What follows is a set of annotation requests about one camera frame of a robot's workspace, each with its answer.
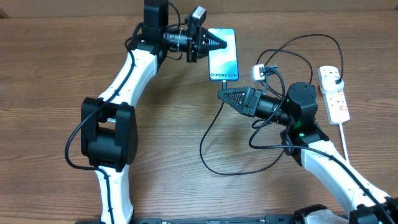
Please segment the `blue Galaxy smartphone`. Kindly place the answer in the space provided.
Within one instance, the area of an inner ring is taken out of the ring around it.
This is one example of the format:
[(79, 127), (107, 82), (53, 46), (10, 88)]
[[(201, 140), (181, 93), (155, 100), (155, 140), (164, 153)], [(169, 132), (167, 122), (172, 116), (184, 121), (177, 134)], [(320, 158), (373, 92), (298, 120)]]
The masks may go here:
[(209, 51), (209, 79), (212, 81), (237, 81), (239, 69), (235, 30), (209, 28), (208, 31), (226, 42), (226, 48)]

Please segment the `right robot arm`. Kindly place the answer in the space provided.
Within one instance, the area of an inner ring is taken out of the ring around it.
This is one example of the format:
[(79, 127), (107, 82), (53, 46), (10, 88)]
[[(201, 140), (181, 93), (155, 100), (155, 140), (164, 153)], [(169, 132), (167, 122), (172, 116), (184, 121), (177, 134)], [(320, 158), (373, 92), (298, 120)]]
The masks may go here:
[(292, 84), (282, 99), (249, 87), (218, 91), (219, 99), (238, 113), (285, 126), (280, 148), (329, 190), (347, 216), (312, 205), (295, 211), (292, 223), (397, 223), (397, 199), (356, 171), (315, 121), (316, 96), (315, 87), (305, 82)]

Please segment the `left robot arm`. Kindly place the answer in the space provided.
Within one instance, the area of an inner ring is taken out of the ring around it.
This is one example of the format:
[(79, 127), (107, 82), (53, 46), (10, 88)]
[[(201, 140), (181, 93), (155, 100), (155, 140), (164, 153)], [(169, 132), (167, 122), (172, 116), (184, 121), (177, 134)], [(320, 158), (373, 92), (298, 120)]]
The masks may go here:
[(170, 1), (145, 1), (144, 20), (124, 43), (127, 58), (107, 90), (81, 105), (81, 153), (95, 171), (102, 201), (97, 223), (133, 223), (129, 197), (129, 166), (138, 148), (136, 105), (148, 82), (169, 52), (187, 56), (188, 63), (224, 49), (226, 41), (202, 25), (206, 9), (197, 6), (184, 19), (169, 24)]

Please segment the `white charger plug adapter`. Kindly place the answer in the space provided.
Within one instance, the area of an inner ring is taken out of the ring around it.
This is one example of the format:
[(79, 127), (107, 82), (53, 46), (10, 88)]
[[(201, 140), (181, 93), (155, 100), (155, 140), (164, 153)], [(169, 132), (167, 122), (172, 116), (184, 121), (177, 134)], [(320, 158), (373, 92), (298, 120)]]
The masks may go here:
[(344, 86), (344, 81), (337, 77), (322, 77), (320, 80), (320, 90), (323, 94), (341, 91)]

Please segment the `white power strip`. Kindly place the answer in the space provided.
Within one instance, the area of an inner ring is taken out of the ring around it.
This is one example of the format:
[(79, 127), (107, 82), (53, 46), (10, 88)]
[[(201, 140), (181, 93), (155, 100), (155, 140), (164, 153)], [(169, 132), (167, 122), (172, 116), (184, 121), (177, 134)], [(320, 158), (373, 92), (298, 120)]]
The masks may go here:
[[(339, 71), (336, 67), (324, 65), (318, 69), (318, 79), (322, 77), (337, 77), (340, 79)], [(344, 91), (323, 94), (326, 115), (330, 124), (343, 124), (350, 120), (347, 102)]]

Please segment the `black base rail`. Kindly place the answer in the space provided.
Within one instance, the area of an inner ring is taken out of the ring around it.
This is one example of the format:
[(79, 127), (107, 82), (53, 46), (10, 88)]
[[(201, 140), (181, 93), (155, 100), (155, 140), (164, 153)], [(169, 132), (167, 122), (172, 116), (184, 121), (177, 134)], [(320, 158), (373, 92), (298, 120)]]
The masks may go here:
[(189, 219), (160, 219), (160, 218), (136, 218), (133, 224), (294, 224), (293, 215), (266, 215), (264, 217), (241, 218), (189, 218)]

